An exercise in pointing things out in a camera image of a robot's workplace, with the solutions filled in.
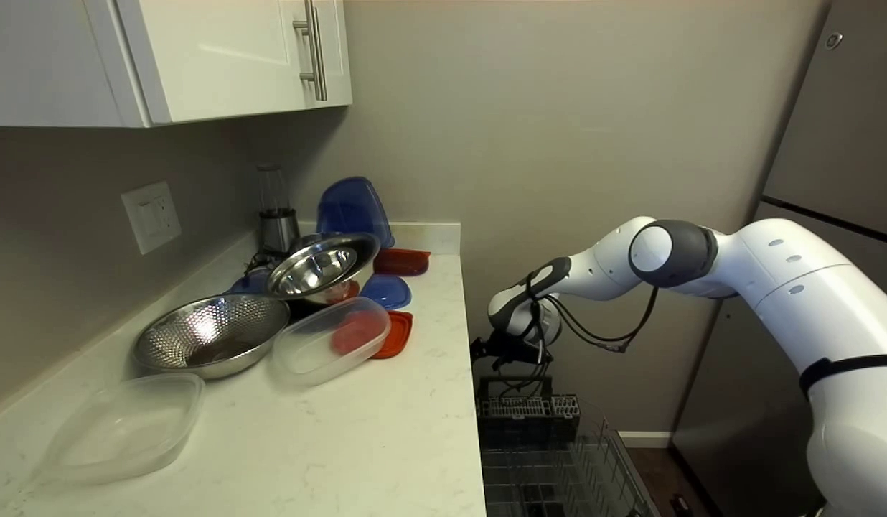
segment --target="cabinet handle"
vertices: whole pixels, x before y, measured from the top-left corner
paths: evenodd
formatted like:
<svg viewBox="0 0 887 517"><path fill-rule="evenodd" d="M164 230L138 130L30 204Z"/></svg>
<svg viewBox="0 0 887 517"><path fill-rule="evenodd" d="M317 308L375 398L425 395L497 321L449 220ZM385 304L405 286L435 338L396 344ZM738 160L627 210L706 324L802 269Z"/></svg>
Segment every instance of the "cabinet handle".
<svg viewBox="0 0 887 517"><path fill-rule="evenodd" d="M296 21L294 29L307 36L311 68L306 72L306 82L317 82L317 101L327 101L327 78L326 78L326 52L323 52L323 22L313 0L306 0L306 21Z"/></svg>

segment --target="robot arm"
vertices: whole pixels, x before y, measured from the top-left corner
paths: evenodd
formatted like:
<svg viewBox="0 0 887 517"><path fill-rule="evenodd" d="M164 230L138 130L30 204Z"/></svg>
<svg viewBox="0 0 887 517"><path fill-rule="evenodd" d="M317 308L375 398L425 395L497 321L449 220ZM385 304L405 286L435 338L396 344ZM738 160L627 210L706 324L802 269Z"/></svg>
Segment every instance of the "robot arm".
<svg viewBox="0 0 887 517"><path fill-rule="evenodd" d="M887 513L887 296L858 268L785 217L733 235L631 217L497 292L489 316L497 334L542 351L561 334L561 314L542 298L606 302L642 281L748 298L808 391L817 420L808 460L828 513Z"/></svg>

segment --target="floor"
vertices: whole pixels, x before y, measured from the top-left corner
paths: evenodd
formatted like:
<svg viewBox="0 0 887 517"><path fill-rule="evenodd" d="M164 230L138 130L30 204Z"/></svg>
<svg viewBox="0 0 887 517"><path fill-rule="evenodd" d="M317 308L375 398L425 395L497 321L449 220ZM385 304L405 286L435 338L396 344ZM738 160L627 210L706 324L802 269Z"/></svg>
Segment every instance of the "floor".
<svg viewBox="0 0 887 517"><path fill-rule="evenodd" d="M629 449L629 460L662 517L709 517L709 507L667 449Z"/></svg>

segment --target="refrigerator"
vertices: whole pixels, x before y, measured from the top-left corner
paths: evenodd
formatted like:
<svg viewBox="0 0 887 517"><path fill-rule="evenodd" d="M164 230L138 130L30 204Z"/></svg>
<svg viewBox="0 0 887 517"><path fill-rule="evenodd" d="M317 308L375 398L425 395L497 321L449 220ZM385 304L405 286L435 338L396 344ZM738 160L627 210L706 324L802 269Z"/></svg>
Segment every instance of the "refrigerator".
<svg viewBox="0 0 887 517"><path fill-rule="evenodd" d="M832 0L752 217L794 217L887 291L887 0ZM742 298L720 302L673 454L726 517L822 507L798 374Z"/></svg>

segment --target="wall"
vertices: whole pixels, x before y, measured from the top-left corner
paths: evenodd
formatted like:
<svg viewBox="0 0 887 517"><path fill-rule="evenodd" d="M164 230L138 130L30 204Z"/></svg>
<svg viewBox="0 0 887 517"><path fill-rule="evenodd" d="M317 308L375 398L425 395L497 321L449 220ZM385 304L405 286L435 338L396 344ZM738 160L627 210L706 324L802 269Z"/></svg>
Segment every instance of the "wall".
<svg viewBox="0 0 887 517"><path fill-rule="evenodd" d="M0 130L0 401L250 230L227 125ZM169 181L182 239L138 255L120 192Z"/></svg>
<svg viewBox="0 0 887 517"><path fill-rule="evenodd" d="M390 217L453 217L474 335L486 302L637 213L748 220L819 0L349 0L356 105L242 123L294 204L367 176ZM574 304L636 324L647 291ZM662 296L627 357L567 335L558 388L588 420L669 431L713 304Z"/></svg>

